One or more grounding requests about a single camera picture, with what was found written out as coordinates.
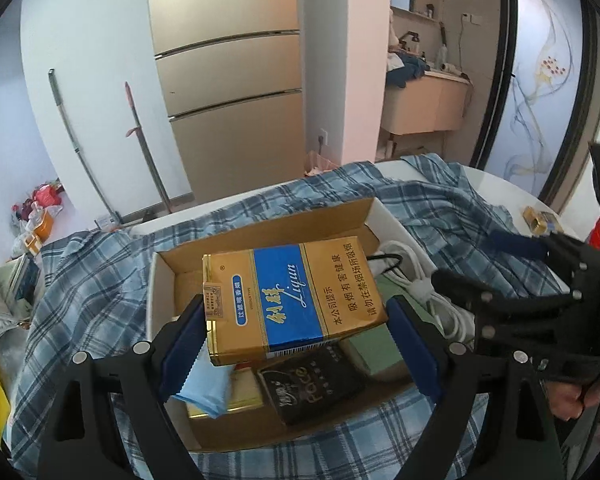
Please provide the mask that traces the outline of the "person's right hand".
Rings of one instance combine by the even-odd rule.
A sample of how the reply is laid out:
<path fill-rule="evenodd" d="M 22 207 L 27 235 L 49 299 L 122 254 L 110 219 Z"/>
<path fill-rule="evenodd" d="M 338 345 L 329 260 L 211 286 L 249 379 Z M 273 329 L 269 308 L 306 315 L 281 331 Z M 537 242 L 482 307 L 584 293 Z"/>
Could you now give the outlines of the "person's right hand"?
<path fill-rule="evenodd" d="M 544 388 L 550 411 L 564 422 L 577 419 L 587 408 L 596 408 L 600 404 L 600 382 L 588 388 L 586 393 L 580 385 L 564 382 L 546 382 Z"/>

